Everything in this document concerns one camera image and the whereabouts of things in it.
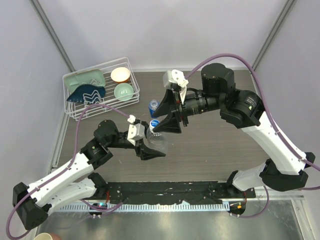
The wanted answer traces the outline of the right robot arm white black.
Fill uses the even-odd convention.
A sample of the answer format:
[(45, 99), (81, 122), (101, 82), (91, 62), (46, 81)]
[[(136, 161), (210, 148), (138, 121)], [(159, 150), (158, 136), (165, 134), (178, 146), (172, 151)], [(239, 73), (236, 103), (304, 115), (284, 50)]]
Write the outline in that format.
[(271, 124), (262, 99), (253, 91), (237, 89), (234, 71), (221, 63), (206, 65), (201, 82), (202, 89), (188, 88), (182, 71), (168, 70), (163, 75), (166, 93), (153, 114), (163, 120), (154, 131), (179, 134), (189, 116), (217, 110), (224, 121), (248, 134), (268, 155), (257, 167), (231, 173), (225, 186), (230, 197), (262, 186), (279, 192), (304, 189), (308, 180), (305, 169), (315, 155), (303, 151), (294, 155), (296, 146)]

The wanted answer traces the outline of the clear unlabelled plastic bottle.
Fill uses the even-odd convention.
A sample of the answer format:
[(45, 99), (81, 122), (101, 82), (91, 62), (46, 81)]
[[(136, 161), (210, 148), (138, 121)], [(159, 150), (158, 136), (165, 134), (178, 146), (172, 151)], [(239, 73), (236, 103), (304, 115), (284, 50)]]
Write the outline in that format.
[(157, 150), (161, 153), (167, 154), (168, 142), (165, 136), (161, 133), (154, 132), (154, 127), (149, 125), (146, 132), (147, 145), (150, 149)]

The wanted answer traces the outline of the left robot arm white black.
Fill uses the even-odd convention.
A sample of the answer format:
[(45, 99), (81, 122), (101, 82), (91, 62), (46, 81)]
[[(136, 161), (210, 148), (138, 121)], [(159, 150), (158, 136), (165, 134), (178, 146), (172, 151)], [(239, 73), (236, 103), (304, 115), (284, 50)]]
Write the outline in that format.
[(165, 157), (162, 150), (145, 145), (147, 128), (145, 121), (138, 120), (127, 131), (120, 132), (114, 121), (104, 120), (94, 131), (93, 139), (70, 161), (33, 183), (15, 185), (12, 205), (24, 228), (34, 229), (70, 202), (90, 197), (102, 199), (108, 185), (95, 170), (113, 157), (111, 148), (133, 149), (143, 161)]

